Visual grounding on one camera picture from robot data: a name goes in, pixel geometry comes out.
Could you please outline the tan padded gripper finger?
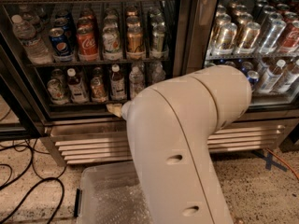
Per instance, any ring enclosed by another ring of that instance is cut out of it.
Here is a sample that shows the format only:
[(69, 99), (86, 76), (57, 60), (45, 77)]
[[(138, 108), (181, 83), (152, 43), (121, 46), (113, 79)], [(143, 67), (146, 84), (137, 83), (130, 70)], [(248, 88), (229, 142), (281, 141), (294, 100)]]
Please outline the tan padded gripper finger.
[(107, 111), (118, 118), (122, 117), (122, 104), (107, 104)]

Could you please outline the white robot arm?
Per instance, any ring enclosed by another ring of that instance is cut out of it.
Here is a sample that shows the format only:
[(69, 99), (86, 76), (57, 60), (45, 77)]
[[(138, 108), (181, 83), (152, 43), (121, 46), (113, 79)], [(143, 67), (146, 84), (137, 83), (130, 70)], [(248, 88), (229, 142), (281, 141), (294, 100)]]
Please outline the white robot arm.
[(207, 139), (251, 101), (228, 65), (151, 85), (121, 108), (135, 169), (154, 224), (234, 224)]

